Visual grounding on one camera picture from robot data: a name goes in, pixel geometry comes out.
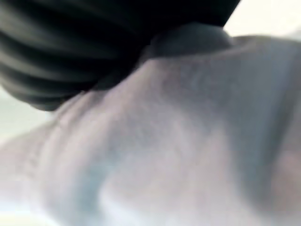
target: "black ribbed object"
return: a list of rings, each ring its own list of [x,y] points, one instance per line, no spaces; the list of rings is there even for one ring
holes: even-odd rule
[[[140,50],[188,22],[224,26],[239,0],[1,0],[0,83],[45,111],[126,77]]]

